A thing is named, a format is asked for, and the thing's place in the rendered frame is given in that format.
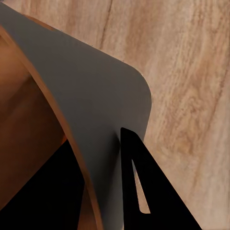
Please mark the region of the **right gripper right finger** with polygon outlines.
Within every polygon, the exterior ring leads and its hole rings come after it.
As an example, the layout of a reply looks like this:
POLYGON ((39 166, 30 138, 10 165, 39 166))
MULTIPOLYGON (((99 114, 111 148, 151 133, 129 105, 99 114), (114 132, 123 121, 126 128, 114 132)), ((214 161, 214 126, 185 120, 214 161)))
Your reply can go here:
POLYGON ((123 230, 202 230, 138 135, 120 128, 123 230), (151 214, 140 212, 132 162, 151 214))

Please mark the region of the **trash can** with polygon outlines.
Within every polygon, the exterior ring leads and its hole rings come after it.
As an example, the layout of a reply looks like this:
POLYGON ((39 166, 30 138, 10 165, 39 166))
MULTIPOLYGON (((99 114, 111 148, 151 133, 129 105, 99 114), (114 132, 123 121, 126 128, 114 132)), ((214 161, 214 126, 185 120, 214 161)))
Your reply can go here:
POLYGON ((0 1, 0 211, 66 135, 85 181, 77 230, 123 230, 120 128, 143 142, 151 106, 134 67, 0 1))

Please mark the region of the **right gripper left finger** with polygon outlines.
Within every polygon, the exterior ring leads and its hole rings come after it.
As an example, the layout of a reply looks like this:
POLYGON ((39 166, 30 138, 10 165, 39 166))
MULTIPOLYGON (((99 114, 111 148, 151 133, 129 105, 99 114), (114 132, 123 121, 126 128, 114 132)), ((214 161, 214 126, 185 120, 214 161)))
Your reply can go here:
POLYGON ((0 230, 77 230, 84 185, 67 139, 0 211, 0 230))

